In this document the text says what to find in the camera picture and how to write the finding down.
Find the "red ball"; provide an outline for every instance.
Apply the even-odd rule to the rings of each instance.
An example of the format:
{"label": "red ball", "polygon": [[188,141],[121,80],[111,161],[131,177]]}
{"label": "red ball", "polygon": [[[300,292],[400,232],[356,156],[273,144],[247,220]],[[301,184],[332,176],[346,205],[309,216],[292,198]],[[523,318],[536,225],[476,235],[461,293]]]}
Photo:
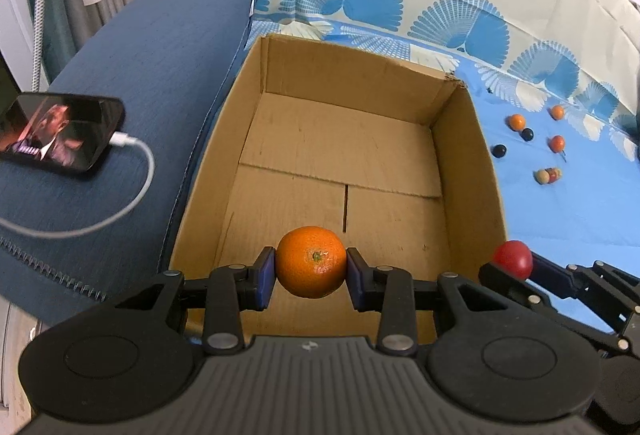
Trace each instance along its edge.
{"label": "red ball", "polygon": [[493,262],[521,280],[526,280],[533,271],[533,255],[520,240],[504,242],[495,250]]}

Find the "blue sofa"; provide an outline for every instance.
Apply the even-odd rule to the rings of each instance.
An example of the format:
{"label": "blue sofa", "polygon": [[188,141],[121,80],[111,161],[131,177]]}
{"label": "blue sofa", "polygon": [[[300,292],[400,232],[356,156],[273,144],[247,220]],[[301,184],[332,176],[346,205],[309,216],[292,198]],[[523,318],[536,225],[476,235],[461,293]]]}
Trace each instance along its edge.
{"label": "blue sofa", "polygon": [[[169,264],[198,159],[244,59],[252,0],[134,0],[63,69],[51,92],[124,101],[122,131],[156,156],[140,205],[98,233],[21,237],[0,227],[0,294],[53,325]],[[90,179],[0,163],[0,212],[51,231],[124,207],[146,176],[133,148],[112,150]]]}

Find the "ribbed gray surface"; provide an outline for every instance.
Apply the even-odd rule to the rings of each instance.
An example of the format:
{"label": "ribbed gray surface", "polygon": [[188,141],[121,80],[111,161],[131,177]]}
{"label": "ribbed gray surface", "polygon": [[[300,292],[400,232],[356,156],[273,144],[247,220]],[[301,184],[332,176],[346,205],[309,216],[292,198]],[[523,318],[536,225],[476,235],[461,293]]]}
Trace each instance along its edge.
{"label": "ribbed gray surface", "polygon": [[20,433],[591,435],[598,432],[578,418],[530,427],[477,420],[434,392],[413,361],[378,354],[364,338],[263,337],[240,355],[210,358],[180,398],[146,417],[110,426],[80,426],[40,416]]}

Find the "cardboard box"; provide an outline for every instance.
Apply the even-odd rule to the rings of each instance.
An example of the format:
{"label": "cardboard box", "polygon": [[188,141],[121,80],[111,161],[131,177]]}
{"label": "cardboard box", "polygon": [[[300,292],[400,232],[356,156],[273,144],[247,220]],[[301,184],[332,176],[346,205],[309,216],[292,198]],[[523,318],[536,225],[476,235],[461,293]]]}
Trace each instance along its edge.
{"label": "cardboard box", "polygon": [[[333,44],[259,40],[207,145],[172,268],[203,278],[220,265],[250,265],[302,225],[331,229],[372,266],[475,279],[506,230],[463,83]],[[276,284],[268,310],[242,312],[247,336],[374,339],[378,320],[353,310],[346,285],[308,300]],[[418,321],[420,342],[431,341],[430,314]]]}

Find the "phone screen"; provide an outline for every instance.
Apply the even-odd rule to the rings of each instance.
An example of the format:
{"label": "phone screen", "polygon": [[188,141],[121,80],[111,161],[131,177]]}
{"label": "phone screen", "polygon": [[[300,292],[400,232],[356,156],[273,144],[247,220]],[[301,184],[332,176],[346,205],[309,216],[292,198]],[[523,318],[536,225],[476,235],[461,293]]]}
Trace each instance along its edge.
{"label": "phone screen", "polygon": [[88,171],[124,113],[107,97],[20,94],[0,117],[0,152],[42,167]]}

